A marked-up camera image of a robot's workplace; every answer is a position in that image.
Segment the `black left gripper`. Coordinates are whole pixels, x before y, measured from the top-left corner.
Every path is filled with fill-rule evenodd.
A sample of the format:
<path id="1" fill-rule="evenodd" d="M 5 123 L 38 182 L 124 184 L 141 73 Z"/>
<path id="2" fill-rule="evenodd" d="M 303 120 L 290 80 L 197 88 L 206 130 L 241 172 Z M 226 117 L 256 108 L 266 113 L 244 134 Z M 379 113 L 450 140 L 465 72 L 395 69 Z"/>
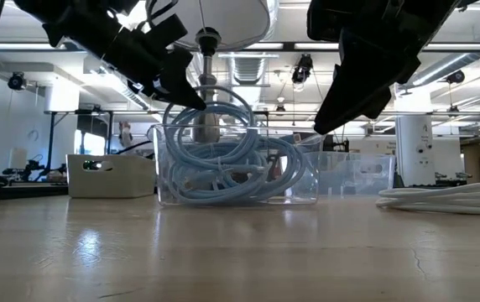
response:
<path id="1" fill-rule="evenodd" d="M 167 49 L 185 35 L 187 30 L 176 14 L 147 33 L 121 27 L 106 50 L 105 61 L 130 80 L 127 87 L 134 94 L 156 94 L 163 102 L 203 111 L 205 102 L 186 78 L 193 55 L 183 48 Z"/>

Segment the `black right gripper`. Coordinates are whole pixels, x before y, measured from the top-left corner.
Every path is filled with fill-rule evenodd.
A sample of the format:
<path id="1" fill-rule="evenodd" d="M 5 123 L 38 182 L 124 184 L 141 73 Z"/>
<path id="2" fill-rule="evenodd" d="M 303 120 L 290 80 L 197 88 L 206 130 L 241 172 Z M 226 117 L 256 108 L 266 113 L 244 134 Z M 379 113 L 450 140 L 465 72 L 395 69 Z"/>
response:
<path id="1" fill-rule="evenodd" d="M 306 33 L 338 44 L 330 90 L 314 130 L 327 134 L 357 117 L 377 118 L 392 98 L 390 87 L 419 67 L 432 41 L 461 0 L 310 0 Z"/>

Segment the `black ceiling spotlight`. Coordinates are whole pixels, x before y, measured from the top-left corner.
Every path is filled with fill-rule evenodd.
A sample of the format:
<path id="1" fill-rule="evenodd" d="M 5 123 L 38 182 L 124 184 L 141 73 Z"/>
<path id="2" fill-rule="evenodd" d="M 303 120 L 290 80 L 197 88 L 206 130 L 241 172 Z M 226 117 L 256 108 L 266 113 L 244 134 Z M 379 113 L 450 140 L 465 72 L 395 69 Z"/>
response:
<path id="1" fill-rule="evenodd" d="M 445 81 L 449 84 L 460 84 L 465 81 L 465 74 L 462 70 L 458 70 L 450 75 L 448 75 Z"/>
<path id="2" fill-rule="evenodd" d="M 27 81 L 22 71 L 14 71 L 12 76 L 8 79 L 8 87 L 14 91 L 22 91 L 26 88 Z"/>
<path id="3" fill-rule="evenodd" d="M 302 54 L 295 65 L 291 80 L 294 84 L 303 84 L 310 77 L 313 68 L 313 60 L 310 54 Z"/>

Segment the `white round column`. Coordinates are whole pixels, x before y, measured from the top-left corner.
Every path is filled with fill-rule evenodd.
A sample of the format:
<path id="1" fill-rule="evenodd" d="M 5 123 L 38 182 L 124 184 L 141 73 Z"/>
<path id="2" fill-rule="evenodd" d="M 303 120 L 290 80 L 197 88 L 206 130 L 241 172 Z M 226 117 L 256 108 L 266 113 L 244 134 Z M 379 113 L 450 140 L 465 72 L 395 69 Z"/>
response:
<path id="1" fill-rule="evenodd" d="M 397 167 L 405 186 L 436 182 L 430 116 L 396 119 Z"/>

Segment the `small clear plastic bin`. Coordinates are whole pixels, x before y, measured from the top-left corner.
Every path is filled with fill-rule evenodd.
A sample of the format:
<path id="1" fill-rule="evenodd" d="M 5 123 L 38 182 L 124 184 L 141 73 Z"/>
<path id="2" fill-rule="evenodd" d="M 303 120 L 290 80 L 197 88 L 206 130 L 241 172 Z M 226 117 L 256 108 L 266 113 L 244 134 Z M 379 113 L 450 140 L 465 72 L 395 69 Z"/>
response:
<path id="1" fill-rule="evenodd" d="M 321 196 L 378 195 L 394 186 L 393 155 L 325 151 L 313 156 Z"/>

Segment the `silver lamp with white shade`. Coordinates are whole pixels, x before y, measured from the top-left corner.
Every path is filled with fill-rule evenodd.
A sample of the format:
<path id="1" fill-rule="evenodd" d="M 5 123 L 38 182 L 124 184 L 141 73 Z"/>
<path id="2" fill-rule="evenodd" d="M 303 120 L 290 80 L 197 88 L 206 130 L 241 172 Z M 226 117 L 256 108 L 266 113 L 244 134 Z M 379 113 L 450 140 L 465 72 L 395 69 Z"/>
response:
<path id="1" fill-rule="evenodd" d="M 263 39 L 275 5 L 268 0 L 148 0 L 145 7 L 151 27 L 173 15 L 179 17 L 187 34 L 174 47 L 193 54 L 190 71 L 198 74 L 199 85 L 214 86 L 215 53 L 240 50 Z"/>

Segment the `large clear plastic bin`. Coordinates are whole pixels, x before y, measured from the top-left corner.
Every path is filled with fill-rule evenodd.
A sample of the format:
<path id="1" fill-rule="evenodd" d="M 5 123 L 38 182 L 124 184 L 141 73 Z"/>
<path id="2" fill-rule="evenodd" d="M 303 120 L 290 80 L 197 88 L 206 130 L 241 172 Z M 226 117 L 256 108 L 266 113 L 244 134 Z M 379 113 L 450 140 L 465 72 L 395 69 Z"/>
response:
<path id="1" fill-rule="evenodd" d="M 324 138 L 288 129 L 160 124 L 150 129 L 163 206 L 309 205 Z"/>

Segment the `metal ventilation duct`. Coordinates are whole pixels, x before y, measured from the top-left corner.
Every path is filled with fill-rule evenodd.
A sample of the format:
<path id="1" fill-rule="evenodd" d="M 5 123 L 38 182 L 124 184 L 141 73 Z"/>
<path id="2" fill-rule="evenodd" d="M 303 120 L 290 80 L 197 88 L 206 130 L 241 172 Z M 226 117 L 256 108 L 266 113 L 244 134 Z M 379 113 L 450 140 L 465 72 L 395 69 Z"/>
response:
<path id="1" fill-rule="evenodd" d="M 265 53 L 231 53 L 227 60 L 232 87 L 266 87 L 269 58 Z"/>

